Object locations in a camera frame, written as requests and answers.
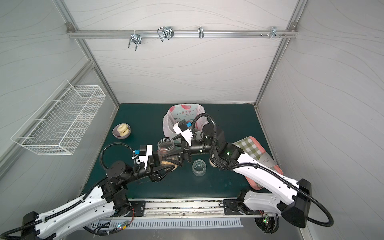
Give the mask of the green checkered cloth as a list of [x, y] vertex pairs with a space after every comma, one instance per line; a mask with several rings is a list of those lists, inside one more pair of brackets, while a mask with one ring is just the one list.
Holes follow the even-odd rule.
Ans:
[[241, 148], [253, 159], [269, 168], [277, 165], [274, 159], [254, 137], [246, 137], [242, 140], [235, 142], [234, 145]]

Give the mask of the metal u-bolt clamp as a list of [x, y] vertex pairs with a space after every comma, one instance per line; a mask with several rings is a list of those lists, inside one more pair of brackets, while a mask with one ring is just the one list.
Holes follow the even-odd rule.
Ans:
[[130, 36], [128, 48], [135, 46], [135, 51], [137, 51], [138, 46], [142, 43], [142, 37], [139, 34], [133, 33]]

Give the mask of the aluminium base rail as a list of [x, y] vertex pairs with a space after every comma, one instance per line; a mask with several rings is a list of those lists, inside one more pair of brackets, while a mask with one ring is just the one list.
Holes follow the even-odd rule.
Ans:
[[176, 217], [176, 216], [208, 216], [208, 215], [247, 215], [255, 211], [281, 214], [288, 206], [300, 199], [293, 197], [284, 202], [272, 194], [250, 192], [237, 198], [203, 198], [203, 199], [147, 199], [130, 200], [127, 207], [120, 210], [113, 208], [113, 203], [81, 202], [81, 204], [60, 215], [62, 220], [85, 222], [101, 219], [128, 219], [135, 217]]

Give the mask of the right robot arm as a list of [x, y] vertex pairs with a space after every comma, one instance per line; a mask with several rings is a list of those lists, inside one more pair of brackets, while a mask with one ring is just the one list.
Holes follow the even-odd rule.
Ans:
[[282, 216], [298, 228], [305, 228], [307, 222], [322, 227], [333, 226], [331, 213], [311, 195], [309, 181], [281, 175], [226, 142], [223, 131], [209, 114], [199, 114], [192, 122], [181, 120], [173, 129], [177, 134], [175, 138], [181, 140], [180, 150], [164, 155], [164, 161], [172, 166], [182, 166], [192, 155], [208, 154], [216, 168], [243, 175], [270, 191], [270, 194], [246, 192], [238, 207], [243, 214], [264, 210]]

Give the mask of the metal bracket clamp right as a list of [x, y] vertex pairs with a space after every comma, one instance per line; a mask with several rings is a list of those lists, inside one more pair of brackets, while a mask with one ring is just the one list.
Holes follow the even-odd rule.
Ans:
[[260, 34], [262, 38], [286, 38], [287, 34], [283, 30], [278, 30], [276, 27], [272, 27], [268, 33]]

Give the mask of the beige lid glass peanut jar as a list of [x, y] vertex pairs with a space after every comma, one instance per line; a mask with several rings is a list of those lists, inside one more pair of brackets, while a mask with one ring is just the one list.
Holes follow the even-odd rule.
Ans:
[[205, 175], [207, 170], [207, 165], [203, 160], [195, 160], [192, 165], [193, 174], [197, 177], [202, 177]]

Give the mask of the grey bowl with buns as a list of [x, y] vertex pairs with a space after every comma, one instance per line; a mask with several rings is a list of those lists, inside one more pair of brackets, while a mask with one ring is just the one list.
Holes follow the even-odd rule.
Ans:
[[121, 123], [121, 124], [115, 126], [112, 130], [113, 136], [119, 140], [123, 140], [123, 139], [128, 138], [130, 136], [131, 132], [132, 132], [132, 130], [131, 130], [130, 125], [128, 125], [126, 123]]

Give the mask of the aluminium crossbar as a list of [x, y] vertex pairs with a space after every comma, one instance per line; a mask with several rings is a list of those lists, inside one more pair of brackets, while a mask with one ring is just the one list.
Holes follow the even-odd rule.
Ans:
[[[260, 34], [268, 33], [267, 30], [206, 30], [204, 29], [203, 39], [245, 39], [262, 38]], [[286, 38], [295, 38], [299, 34], [297, 31], [285, 31]], [[141, 35], [142, 39], [159, 39], [156, 30], [143, 31], [76, 31], [68, 32], [71, 39], [129, 39], [131, 34]], [[195, 30], [174, 30], [173, 39], [199, 39], [198, 29]]]

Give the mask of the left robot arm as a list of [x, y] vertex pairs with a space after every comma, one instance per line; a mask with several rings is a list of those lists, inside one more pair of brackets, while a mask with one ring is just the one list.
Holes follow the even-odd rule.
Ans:
[[86, 228], [94, 221], [109, 217], [134, 215], [134, 208], [126, 193], [128, 183], [143, 178], [159, 182], [175, 169], [174, 164], [161, 165], [153, 147], [133, 151], [132, 166], [116, 161], [110, 167], [104, 163], [100, 153], [100, 164], [106, 177], [78, 198], [45, 213], [30, 212], [23, 218], [21, 227], [1, 234], [2, 240], [60, 240], [69, 234]]

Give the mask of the white vent strip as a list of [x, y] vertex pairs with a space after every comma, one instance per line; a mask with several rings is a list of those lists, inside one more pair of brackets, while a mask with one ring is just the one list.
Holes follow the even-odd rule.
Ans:
[[240, 218], [136, 219], [126, 229], [224, 229], [243, 227]]

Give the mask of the metal hook clamp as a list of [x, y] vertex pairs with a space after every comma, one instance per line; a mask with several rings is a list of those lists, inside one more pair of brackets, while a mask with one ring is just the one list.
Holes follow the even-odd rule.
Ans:
[[173, 28], [169, 26], [158, 28], [157, 33], [161, 42], [164, 42], [165, 39], [170, 40], [175, 35]]

